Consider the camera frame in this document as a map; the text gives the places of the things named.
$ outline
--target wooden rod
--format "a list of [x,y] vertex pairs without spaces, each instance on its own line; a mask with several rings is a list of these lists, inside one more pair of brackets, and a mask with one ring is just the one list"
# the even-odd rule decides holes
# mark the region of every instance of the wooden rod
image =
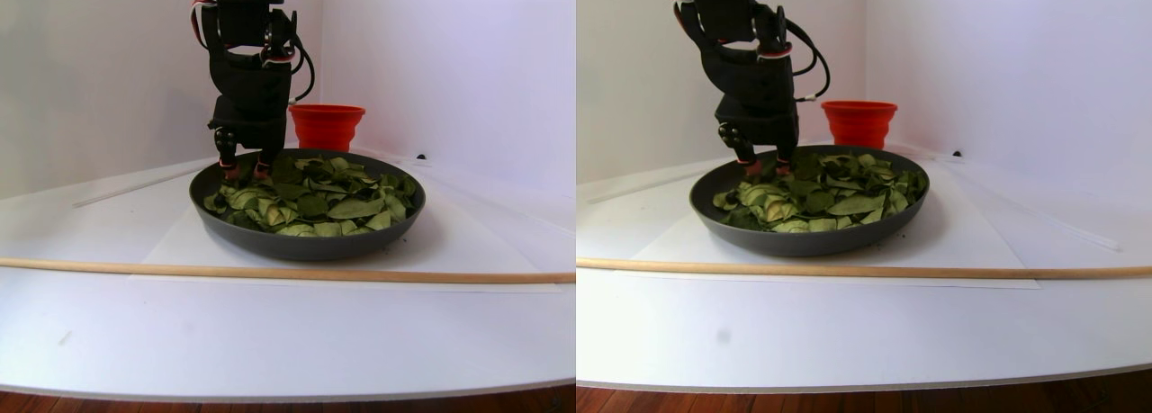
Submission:
[[1152,266],[1087,269],[894,268],[825,265],[687,263],[576,258],[576,266],[645,273],[794,275],[884,278],[1101,280],[1152,276]]
[[448,274],[399,273],[376,270],[326,270],[238,268],[215,266],[174,266],[141,263],[99,263],[37,258],[0,258],[0,267],[62,270],[71,273],[174,275],[222,278],[357,281],[374,283],[434,283],[434,284],[571,284],[576,273],[543,274]]

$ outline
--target black pan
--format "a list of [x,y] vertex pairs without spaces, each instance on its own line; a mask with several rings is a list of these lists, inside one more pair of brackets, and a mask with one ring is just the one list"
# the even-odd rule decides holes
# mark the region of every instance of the black pan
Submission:
[[[342,151],[283,150],[282,154],[296,159],[340,156],[348,159],[349,162],[363,165],[364,171],[371,175],[391,174],[408,176],[407,171],[378,161],[378,159],[343,153]],[[256,156],[257,153],[248,153],[237,156],[237,161],[242,167],[250,169],[256,163]],[[219,166],[213,165],[199,171],[192,178],[192,184],[188,190],[189,196],[192,198],[192,204],[196,206],[196,211],[200,214],[200,219],[204,220],[204,224],[209,231],[256,254],[283,258],[285,260],[338,260],[338,258],[353,258],[379,252],[386,245],[400,239],[400,236],[403,236],[408,231],[408,228],[412,227],[412,223],[416,222],[416,216],[424,209],[424,188],[419,183],[416,183],[416,194],[411,198],[411,202],[416,208],[409,208],[407,220],[392,224],[387,229],[378,229],[373,232],[346,237],[291,237],[265,234],[255,229],[244,229],[226,223],[223,220],[218,219],[213,212],[209,212],[204,207],[204,198],[215,194],[220,190],[222,178],[223,171]]]
[[[888,153],[888,151],[864,148],[864,146],[802,146],[796,150],[796,153],[835,155],[847,154],[848,151],[851,151],[856,155],[872,154],[876,159],[887,159],[887,161],[892,162],[892,170],[896,171],[896,174],[908,170],[924,171],[922,167],[910,159]],[[775,159],[776,151],[766,151],[766,153],[758,156],[763,161],[768,162]],[[920,207],[924,206],[924,200],[926,200],[929,192],[929,188],[926,186],[924,190],[925,198],[918,199],[916,204],[896,215],[871,224],[851,229],[835,229],[835,231],[778,234],[753,231],[753,229],[737,229],[720,223],[725,214],[720,208],[712,205],[712,196],[732,190],[743,178],[744,167],[741,167],[735,161],[708,171],[707,175],[697,179],[696,185],[692,186],[689,196],[692,208],[696,209],[696,214],[699,215],[704,225],[712,231],[712,235],[750,251],[779,257],[827,255],[843,253],[877,243],[895,234],[904,224],[908,224],[916,216],[916,213],[920,211]]]

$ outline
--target white backdrop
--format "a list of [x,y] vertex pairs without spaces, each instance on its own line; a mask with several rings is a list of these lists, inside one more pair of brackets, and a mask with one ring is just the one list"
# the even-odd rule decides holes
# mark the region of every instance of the white backdrop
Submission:
[[355,146],[574,194],[576,0],[325,0]]
[[[828,60],[825,99],[864,97],[865,0],[765,0],[785,6]],[[578,0],[577,182],[733,155],[712,116],[722,93],[672,14],[672,0]],[[803,44],[796,68],[811,59]],[[798,95],[824,84],[819,69]],[[802,138],[831,138],[818,104],[799,109]]]
[[[0,199],[215,154],[191,2],[0,0]],[[321,60],[323,0],[286,2]]]
[[900,142],[1144,200],[1149,5],[867,0],[867,95],[900,105],[892,133]]

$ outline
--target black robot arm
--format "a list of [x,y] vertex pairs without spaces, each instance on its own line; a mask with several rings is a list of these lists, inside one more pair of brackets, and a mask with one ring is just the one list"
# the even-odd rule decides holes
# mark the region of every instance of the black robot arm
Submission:
[[[776,146],[776,174],[787,174],[799,142],[796,104],[816,100],[831,84],[828,64],[816,44],[785,17],[783,7],[773,10],[757,0],[675,0],[674,13],[699,47],[708,81],[723,92],[715,109],[721,140],[736,151],[749,175],[761,169],[753,145]],[[812,51],[812,63],[803,70],[793,70],[789,32]],[[756,51],[726,47],[753,40]],[[794,76],[811,71],[818,60],[824,64],[824,89],[796,97]]]
[[[237,179],[241,175],[236,145],[262,150],[255,178],[270,174],[272,162],[283,150],[288,105],[308,95],[316,81],[311,56],[296,33],[296,14],[288,17],[283,10],[271,10],[272,5],[283,5],[283,0],[192,2],[192,28],[200,46],[209,52],[210,75],[220,91],[209,129],[213,130],[226,179]],[[232,52],[235,47],[260,51],[245,55]],[[293,68],[297,51],[302,59]],[[311,78],[309,87],[291,99],[291,76],[305,62]]]

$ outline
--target pile of leaves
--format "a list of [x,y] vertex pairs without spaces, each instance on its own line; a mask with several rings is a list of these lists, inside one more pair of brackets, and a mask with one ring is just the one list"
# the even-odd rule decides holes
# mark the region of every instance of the pile of leaves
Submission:
[[892,162],[855,156],[802,154],[788,175],[766,166],[712,204],[727,213],[721,223],[781,234],[832,231],[874,223],[924,198],[924,171],[892,170]]
[[415,208],[411,177],[370,175],[341,158],[280,155],[266,179],[221,184],[204,207],[225,222],[267,234],[351,236],[387,229]]

